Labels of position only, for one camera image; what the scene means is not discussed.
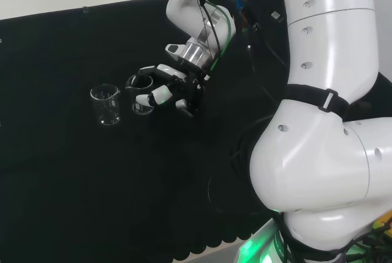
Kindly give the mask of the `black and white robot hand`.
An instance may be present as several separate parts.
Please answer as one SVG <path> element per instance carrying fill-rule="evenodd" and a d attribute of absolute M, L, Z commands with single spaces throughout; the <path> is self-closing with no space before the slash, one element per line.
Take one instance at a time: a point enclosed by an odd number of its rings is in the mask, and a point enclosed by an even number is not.
<path fill-rule="evenodd" d="M 198 113 L 205 93 L 203 77 L 181 72 L 165 64 L 158 64 L 139 69 L 131 80 L 131 86 L 141 88 L 141 85 L 150 78 L 161 79 L 165 84 L 146 94 L 137 95 L 135 100 L 138 104 L 157 107 L 173 101 L 177 110 L 191 118 Z"/>

